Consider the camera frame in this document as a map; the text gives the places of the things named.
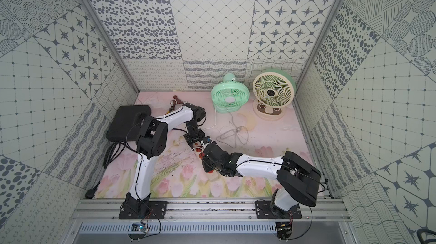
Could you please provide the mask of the cream power strip red sockets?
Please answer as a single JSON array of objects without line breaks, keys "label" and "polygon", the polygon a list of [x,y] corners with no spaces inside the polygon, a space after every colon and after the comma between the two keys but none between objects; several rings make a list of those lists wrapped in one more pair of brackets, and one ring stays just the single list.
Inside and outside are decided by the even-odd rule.
[{"label": "cream power strip red sockets", "polygon": [[193,152],[198,154],[198,157],[201,159],[203,170],[206,173],[212,174],[216,170],[214,165],[211,163],[211,160],[205,155],[203,146],[199,143],[195,143],[193,146]]}]

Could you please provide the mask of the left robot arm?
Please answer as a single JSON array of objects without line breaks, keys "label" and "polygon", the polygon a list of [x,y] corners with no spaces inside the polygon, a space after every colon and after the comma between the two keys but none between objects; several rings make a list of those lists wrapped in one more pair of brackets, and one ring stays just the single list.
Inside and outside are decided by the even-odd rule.
[{"label": "left robot arm", "polygon": [[123,207],[132,210],[140,217],[146,216],[151,195],[151,180],[154,166],[166,148],[169,131],[181,124],[186,125],[184,138],[192,148],[201,148],[205,137],[198,123],[206,118],[204,108],[185,103],[181,108],[161,117],[148,116],[143,121],[136,140],[135,152],[139,155],[134,183],[126,195]]}]

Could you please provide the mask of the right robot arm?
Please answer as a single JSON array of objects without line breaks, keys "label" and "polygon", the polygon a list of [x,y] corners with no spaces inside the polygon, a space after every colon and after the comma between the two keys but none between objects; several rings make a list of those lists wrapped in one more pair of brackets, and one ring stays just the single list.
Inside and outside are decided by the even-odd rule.
[{"label": "right robot arm", "polygon": [[314,207],[317,203],[321,172],[294,152],[281,157],[253,157],[228,153],[206,137],[202,141],[205,172],[217,171],[224,177],[260,177],[277,180],[282,189],[275,192],[273,206],[289,211],[294,205]]}]

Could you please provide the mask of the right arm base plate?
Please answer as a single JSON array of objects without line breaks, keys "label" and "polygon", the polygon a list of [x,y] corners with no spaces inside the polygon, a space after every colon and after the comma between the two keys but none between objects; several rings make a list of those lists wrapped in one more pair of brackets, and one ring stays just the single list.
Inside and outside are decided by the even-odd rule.
[{"label": "right arm base plate", "polygon": [[296,204],[290,208],[289,211],[281,210],[271,203],[269,200],[256,200],[255,211],[257,219],[301,219],[302,213],[299,204]]}]

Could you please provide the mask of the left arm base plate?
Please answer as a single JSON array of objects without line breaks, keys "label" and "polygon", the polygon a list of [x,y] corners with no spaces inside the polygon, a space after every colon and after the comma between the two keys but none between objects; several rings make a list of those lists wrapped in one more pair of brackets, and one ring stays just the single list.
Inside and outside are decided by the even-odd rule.
[{"label": "left arm base plate", "polygon": [[121,204],[120,220],[139,220],[151,219],[161,220],[165,218],[168,202],[167,201],[148,201],[144,202],[123,202]]}]

